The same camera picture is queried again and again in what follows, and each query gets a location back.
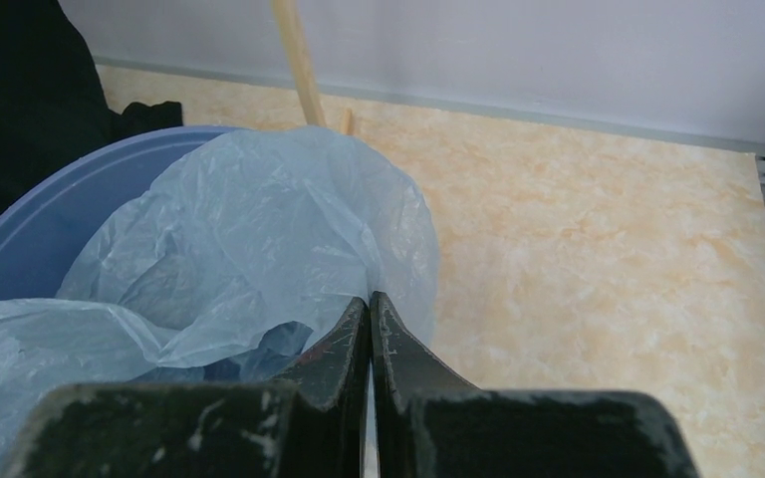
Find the blue plastic trash bin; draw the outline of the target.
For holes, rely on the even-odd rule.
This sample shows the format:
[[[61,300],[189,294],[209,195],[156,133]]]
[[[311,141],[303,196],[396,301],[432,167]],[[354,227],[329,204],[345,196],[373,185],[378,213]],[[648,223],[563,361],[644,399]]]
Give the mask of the blue plastic trash bin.
[[[136,135],[64,167],[0,216],[0,301],[52,298],[107,218],[141,196],[173,162],[227,126],[181,126]]]

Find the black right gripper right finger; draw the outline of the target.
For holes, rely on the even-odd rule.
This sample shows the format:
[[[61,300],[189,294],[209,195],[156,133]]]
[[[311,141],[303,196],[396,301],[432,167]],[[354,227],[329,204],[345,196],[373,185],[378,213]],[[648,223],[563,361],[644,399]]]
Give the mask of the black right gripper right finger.
[[[370,305],[383,477],[695,477],[674,417],[625,390],[482,389]]]

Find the light blue plastic trash bag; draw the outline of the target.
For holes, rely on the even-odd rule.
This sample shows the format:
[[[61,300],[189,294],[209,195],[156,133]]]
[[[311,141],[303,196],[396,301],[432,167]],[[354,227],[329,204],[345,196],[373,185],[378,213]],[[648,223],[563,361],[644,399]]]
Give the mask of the light blue plastic trash bag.
[[[419,187],[361,140],[230,128],[115,210],[54,297],[0,301],[0,464],[56,386],[250,381],[375,291],[429,342],[439,262]]]

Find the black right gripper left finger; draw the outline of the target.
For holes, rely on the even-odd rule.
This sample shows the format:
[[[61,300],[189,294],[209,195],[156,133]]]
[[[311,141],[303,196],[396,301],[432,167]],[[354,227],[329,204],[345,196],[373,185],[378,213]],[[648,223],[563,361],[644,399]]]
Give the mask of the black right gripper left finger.
[[[84,383],[48,393],[4,477],[360,477],[370,317],[333,329],[257,383]]]

